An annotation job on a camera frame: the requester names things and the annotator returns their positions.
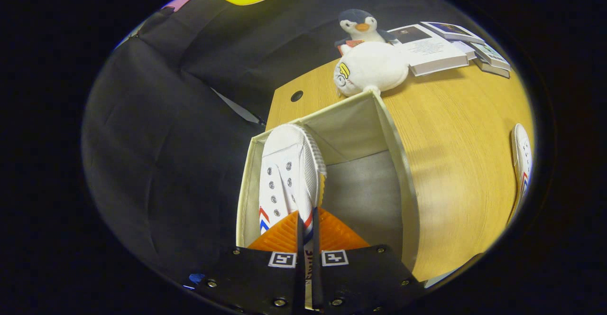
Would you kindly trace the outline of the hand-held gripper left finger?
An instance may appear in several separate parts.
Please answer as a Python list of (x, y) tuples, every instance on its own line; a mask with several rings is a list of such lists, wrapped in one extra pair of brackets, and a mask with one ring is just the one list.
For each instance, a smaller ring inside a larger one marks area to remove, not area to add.
[(305, 263), (298, 212), (271, 230), (279, 228), (290, 230), (291, 251), (222, 247), (216, 263), (202, 272), (193, 293), (232, 315), (304, 314)]

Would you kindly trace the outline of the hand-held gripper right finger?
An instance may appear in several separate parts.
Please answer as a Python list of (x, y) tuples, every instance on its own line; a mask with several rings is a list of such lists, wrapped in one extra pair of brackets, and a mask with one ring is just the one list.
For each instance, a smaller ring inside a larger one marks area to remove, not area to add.
[(313, 211), (312, 304), (322, 313), (397, 313), (425, 294), (423, 283), (387, 244), (321, 250), (320, 209)]

